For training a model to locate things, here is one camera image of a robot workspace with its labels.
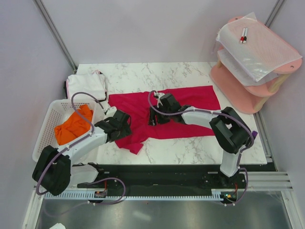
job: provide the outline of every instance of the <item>white laundry basket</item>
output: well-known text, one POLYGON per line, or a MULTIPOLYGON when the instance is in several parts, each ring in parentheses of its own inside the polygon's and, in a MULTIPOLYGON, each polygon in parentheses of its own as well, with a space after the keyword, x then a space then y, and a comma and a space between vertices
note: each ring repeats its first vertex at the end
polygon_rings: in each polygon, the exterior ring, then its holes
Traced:
MULTIPOLYGON (((87 104, 90 110, 93 110, 93 124, 102 119, 102 109, 100 107, 97 107, 97 103, 95 101, 74 100, 74 105, 76 108, 79 108, 81 105, 84 104, 87 104)), ((72 107, 70 99, 55 100, 50 104, 33 151, 32 157, 35 162, 38 161, 44 147, 51 145, 52 147, 57 148, 59 146, 55 138, 54 128, 58 125, 63 124, 73 112, 74 109, 72 107)))

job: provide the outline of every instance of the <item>white marble surface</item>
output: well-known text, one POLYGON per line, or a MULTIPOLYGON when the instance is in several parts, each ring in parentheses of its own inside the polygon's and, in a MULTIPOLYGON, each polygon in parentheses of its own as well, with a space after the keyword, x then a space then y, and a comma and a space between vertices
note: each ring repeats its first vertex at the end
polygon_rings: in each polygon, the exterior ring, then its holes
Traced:
MULTIPOLYGON (((144 92, 167 88, 213 85, 221 108, 232 106, 209 77, 209 62, 80 64, 78 74, 99 70, 107 77, 109 94, 144 92)), ((238 114, 257 130, 253 115, 238 114)), ((99 164, 220 164, 222 149, 214 136, 157 140, 149 138, 138 155, 102 145, 85 162, 99 164)), ((266 164, 260 137, 243 153, 241 164, 266 164)))

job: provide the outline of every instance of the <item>metal floor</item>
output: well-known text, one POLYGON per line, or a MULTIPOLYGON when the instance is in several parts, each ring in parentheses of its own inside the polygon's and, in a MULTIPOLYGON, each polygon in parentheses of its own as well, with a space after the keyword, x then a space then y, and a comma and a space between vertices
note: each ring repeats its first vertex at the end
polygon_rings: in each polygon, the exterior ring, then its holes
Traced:
POLYGON ((84 205, 58 218, 79 200, 44 200, 36 229, 291 229, 280 192, 247 192, 235 207, 208 201, 137 201, 84 205))

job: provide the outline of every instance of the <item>white towel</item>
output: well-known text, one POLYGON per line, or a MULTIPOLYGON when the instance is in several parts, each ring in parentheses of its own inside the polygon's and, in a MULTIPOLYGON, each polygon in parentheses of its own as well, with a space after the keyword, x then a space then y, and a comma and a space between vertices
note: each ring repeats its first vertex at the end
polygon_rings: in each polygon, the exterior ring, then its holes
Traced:
MULTIPOLYGON (((66 81, 69 99, 77 92, 87 92, 98 100, 106 99, 106 85, 104 74, 98 71, 88 74, 70 75, 66 81)), ((78 94, 76 99, 92 99, 85 94, 78 94)))

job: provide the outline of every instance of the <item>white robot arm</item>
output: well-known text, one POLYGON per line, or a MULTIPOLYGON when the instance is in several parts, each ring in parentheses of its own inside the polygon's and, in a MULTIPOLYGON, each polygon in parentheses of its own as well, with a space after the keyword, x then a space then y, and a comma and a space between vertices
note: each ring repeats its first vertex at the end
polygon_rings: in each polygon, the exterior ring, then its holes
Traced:
POLYGON ((104 120, 94 125, 93 131, 59 148, 46 146, 32 178, 39 184, 42 176, 41 185, 54 196, 63 192, 67 186, 94 181, 98 174, 95 168, 90 165, 72 166, 94 148, 130 135, 130 118, 125 112, 112 107, 104 120))
POLYGON ((227 177, 238 171, 241 153, 253 143, 257 132, 251 133, 234 109, 227 107, 211 112, 188 105, 180 106, 172 94, 155 92, 154 97, 158 103, 150 109, 150 125, 164 124, 171 118, 179 123, 212 129, 224 150, 220 171, 227 177))
MULTIPOLYGON (((255 136, 234 109, 227 107, 212 112, 189 105, 180 106, 172 94, 155 93, 155 98, 158 98, 158 105, 150 108, 149 125, 165 124, 173 119, 182 124, 212 129, 224 150, 220 171, 227 177, 238 171, 241 152, 253 144, 255 136)), ((72 166, 92 149, 130 135, 130 118, 112 108, 104 120, 94 125, 90 136, 86 133, 75 139, 69 143, 71 147, 45 147, 32 174, 33 179, 54 196, 68 185, 94 181, 98 174, 95 168, 90 165, 72 166)))

